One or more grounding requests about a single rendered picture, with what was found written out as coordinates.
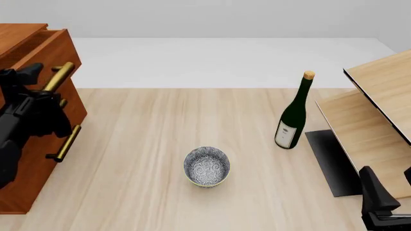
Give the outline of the wooden drawer at cabinet base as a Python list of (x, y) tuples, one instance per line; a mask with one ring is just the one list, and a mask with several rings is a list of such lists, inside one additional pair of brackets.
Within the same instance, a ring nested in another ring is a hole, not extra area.
[(0, 214), (25, 214), (47, 182), (57, 163), (47, 154), (57, 153), (65, 142), (55, 134), (30, 137), (19, 161), (15, 180), (0, 189)]

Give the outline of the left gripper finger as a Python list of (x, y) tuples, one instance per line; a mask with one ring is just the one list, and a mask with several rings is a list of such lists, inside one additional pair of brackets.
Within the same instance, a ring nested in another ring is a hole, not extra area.
[(53, 110), (52, 125), (53, 132), (58, 138), (64, 138), (72, 134), (70, 120), (61, 108)]
[(23, 85), (35, 85), (38, 82), (39, 74), (44, 65), (42, 63), (34, 63), (22, 69), (19, 69), (19, 79)]

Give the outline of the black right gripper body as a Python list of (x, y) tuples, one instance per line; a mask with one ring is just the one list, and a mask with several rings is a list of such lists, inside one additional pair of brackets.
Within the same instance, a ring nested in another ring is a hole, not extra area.
[(362, 221), (368, 231), (411, 231), (411, 214), (362, 209)]

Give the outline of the blue white patterned bowl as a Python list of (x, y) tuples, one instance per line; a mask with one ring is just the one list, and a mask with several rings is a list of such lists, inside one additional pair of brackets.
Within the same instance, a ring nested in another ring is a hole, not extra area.
[(231, 163), (222, 150), (201, 146), (186, 155), (183, 169), (192, 184), (201, 188), (213, 188), (228, 177)]

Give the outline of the wooden cabinet with drawers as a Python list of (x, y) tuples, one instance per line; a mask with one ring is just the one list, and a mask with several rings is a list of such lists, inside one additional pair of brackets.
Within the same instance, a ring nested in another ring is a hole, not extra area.
[[(0, 24), (0, 58), (10, 53), (24, 40), (33, 36), (40, 30), (50, 30), (47, 24)], [(71, 129), (82, 123), (87, 115), (87, 111), (80, 99), (80, 96), (71, 80), (72, 75), (77, 69), (70, 74), (57, 92), (61, 94), (62, 99), (67, 100), (64, 107), (68, 119), (71, 123)], [(4, 105), (4, 98), (0, 89), (0, 108)]]

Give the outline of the pale wooden rack black base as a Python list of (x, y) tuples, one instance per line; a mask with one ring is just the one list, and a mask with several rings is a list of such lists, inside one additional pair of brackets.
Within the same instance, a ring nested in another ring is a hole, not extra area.
[(369, 166), (393, 197), (411, 198), (411, 49), (344, 74), (355, 90), (318, 100), (329, 129), (306, 133), (333, 196), (361, 194)]

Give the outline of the dark green wine bottle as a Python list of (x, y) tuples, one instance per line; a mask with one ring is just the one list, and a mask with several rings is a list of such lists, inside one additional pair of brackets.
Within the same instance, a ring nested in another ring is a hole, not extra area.
[(275, 143), (286, 150), (294, 148), (306, 123), (306, 99), (315, 73), (305, 71), (293, 101), (282, 113), (274, 136)]

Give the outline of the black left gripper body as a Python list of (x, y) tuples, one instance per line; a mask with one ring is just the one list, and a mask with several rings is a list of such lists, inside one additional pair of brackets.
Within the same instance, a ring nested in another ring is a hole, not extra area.
[(46, 90), (31, 90), (31, 96), (34, 98), (33, 109), (36, 111), (49, 111), (60, 108), (61, 94)]

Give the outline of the wooden drawer with open interior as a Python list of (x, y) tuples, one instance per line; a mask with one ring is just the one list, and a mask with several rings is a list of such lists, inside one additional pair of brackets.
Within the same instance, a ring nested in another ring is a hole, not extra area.
[(37, 84), (28, 86), (29, 89), (40, 90), (55, 74), (52, 68), (68, 62), (74, 63), (75, 69), (81, 65), (68, 30), (40, 30), (0, 58), (0, 69), (21, 69), (42, 63), (44, 68)]

